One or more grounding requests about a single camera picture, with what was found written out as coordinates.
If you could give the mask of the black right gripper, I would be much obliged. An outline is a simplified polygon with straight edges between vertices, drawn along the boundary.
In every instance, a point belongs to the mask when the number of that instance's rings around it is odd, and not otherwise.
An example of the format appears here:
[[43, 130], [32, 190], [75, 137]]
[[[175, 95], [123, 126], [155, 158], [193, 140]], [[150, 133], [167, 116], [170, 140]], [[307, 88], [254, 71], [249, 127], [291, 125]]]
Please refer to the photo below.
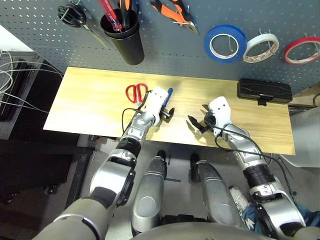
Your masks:
[[201, 128], [200, 132], [201, 133], [205, 133], [206, 131], [214, 131], [214, 128], [216, 126], [216, 117], [214, 116], [214, 114], [210, 111], [210, 108], [207, 104], [203, 104], [202, 107], [207, 111], [207, 113], [204, 116], [204, 123], [205, 126], [202, 127], [202, 125], [193, 117], [188, 115], [188, 119], [190, 121], [190, 123], [196, 127], [196, 128]]

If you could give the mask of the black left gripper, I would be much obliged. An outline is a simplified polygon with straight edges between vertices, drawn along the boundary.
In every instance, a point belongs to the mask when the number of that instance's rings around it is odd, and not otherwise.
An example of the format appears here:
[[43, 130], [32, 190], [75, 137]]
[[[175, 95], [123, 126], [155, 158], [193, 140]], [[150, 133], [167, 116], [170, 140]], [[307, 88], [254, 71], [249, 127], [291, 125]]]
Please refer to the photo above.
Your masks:
[[174, 107], [171, 108], [169, 112], [166, 110], [166, 106], [168, 104], [168, 101], [169, 101], [169, 99], [167, 98], [161, 108], [161, 117], [163, 118], [163, 120], [166, 123], [168, 123], [170, 121], [170, 119], [172, 118], [172, 116], [174, 115], [174, 112], [175, 112]]

